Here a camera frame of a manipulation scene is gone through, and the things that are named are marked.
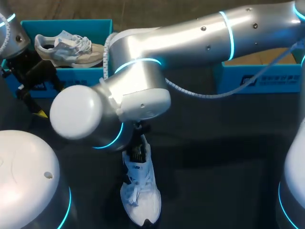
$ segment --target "white robotic arm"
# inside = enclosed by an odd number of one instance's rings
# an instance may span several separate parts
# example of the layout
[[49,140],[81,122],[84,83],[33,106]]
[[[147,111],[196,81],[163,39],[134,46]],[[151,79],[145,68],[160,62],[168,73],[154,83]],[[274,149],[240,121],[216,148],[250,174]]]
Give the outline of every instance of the white robotic arm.
[[305,0],[222,11],[173,26],[127,30],[110,45],[114,75],[92,88],[72,86],[54,100],[55,131],[97,148],[119,150],[133,123],[171,104],[163,69],[204,66],[305,38]]

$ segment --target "gray sneaker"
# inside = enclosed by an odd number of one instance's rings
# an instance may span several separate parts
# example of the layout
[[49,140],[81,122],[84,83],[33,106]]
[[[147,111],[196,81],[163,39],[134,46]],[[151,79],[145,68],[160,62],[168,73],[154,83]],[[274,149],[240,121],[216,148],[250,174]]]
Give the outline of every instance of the gray sneaker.
[[102,65],[104,46],[92,44],[87,37],[62,31],[56,37],[37,35],[35,50],[43,60],[51,61],[55,67],[90,68]]

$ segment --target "white cable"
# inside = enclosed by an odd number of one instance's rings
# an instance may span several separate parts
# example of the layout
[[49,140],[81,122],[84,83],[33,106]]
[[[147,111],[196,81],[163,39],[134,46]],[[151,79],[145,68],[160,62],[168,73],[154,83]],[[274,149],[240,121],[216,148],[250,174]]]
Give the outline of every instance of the white cable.
[[201,99],[219,99],[219,98],[223,98],[223,97],[233,95],[233,94],[241,91],[242,89],[244,89],[245,87],[247,87],[251,83],[253,83],[258,77],[260,77],[262,74],[264,74],[267,70],[269,70],[272,66],[274,66],[277,62],[279,62],[282,58],[284,58],[286,55],[288,55],[295,48],[296,48],[296,45],[293,45],[290,49],[288,49],[285,52],[283,52],[282,54],[280,54],[270,64],[268,64],[266,67],[264,67],[255,76],[251,77],[247,82],[245,82],[240,87],[235,88],[234,90],[231,90],[229,92],[222,93],[222,94],[198,94],[198,93],[188,91],[184,88],[181,88],[178,85],[174,84],[173,82],[169,81],[168,79],[165,79],[165,80],[171,87],[173,87],[177,91],[182,92],[184,94],[187,94],[187,95],[190,95],[190,96],[193,96],[193,97],[197,97],[197,98],[201,98]]
[[10,39],[10,24],[8,22],[8,20],[6,20],[6,18],[0,13],[0,19],[4,22],[5,25],[5,29],[6,29],[6,35],[5,35],[5,39],[4,42],[0,48],[0,56],[2,55],[4,49],[6,48],[6,46],[9,43],[9,39]]
[[110,41],[112,40],[112,38],[118,34],[117,32],[114,32],[112,34],[110,34],[105,42],[104,45],[104,53],[103,53],[103,78],[104,79],[108,79],[108,58],[109,58],[109,46],[110,46]]

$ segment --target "cardboard box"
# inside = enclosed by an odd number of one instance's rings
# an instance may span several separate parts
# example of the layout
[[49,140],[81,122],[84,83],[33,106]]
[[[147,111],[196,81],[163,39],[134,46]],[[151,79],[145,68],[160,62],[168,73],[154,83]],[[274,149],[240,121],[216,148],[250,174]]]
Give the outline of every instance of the cardboard box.
[[[231,91],[244,84],[286,49],[272,49],[226,61],[213,68],[217,93]],[[289,54],[239,94],[300,92],[301,64]]]
[[[71,34],[77,34],[82,37],[88,37],[92,43],[105,44],[107,37],[113,32],[112,20],[45,20],[45,21],[22,21],[24,30],[31,39],[32,48],[34,46],[34,38],[37,34],[47,37],[54,37],[65,30]],[[8,71],[6,61],[2,63],[4,70]],[[83,84],[93,86],[103,77],[103,68],[57,68],[57,75],[64,83],[65,87]],[[14,75],[10,75],[6,79],[8,87],[15,95],[15,91],[20,86]],[[58,93],[53,86],[46,82],[38,85],[34,90],[30,91],[33,98],[54,98]]]

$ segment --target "white sneaker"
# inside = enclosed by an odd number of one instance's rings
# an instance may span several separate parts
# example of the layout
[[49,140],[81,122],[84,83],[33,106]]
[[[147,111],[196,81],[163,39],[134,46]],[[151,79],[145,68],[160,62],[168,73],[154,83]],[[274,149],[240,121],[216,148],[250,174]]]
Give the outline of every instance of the white sneaker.
[[126,151],[123,152],[123,163],[128,168],[130,183],[123,183],[120,194],[129,218],[139,226],[150,226],[160,216],[161,195],[155,182],[151,147],[144,135],[142,140],[146,149],[145,163],[130,162]]
[[90,68],[102,63],[104,46],[92,44],[87,37],[62,31],[56,37],[37,35],[35,50],[43,60],[52,61],[55,67]]

